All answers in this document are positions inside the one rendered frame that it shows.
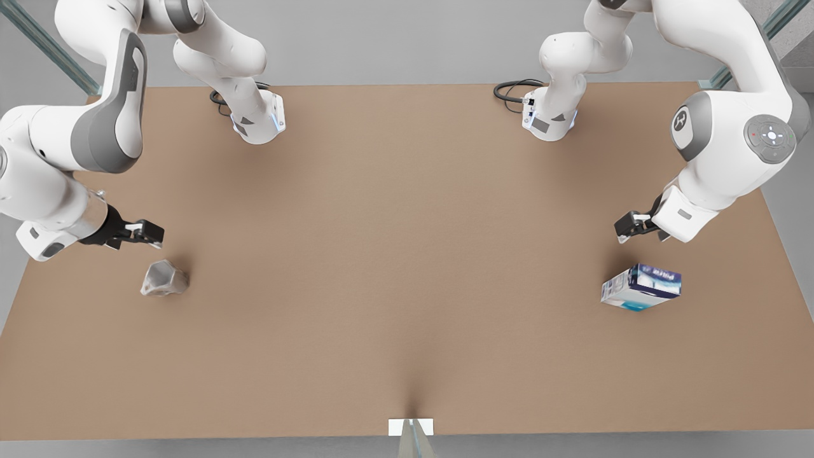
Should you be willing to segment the blue and white carton box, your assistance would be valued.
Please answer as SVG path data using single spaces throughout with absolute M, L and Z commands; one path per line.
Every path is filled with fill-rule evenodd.
M 678 298 L 681 289 L 680 273 L 637 263 L 602 284 L 601 302 L 642 311 Z

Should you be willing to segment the grey faceted stone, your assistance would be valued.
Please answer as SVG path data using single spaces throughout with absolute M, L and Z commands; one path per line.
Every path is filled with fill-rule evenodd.
M 189 277 L 168 259 L 152 263 L 146 271 L 140 293 L 143 296 L 181 294 L 189 287 Z

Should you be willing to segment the white post foot plate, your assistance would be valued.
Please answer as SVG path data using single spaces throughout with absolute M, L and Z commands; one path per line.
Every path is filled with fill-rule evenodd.
M 427 436 L 435 434 L 434 419 L 389 419 L 389 436 L 401 436 L 403 434 L 403 427 L 405 421 L 412 421 L 414 426 L 421 426 L 422 431 Z

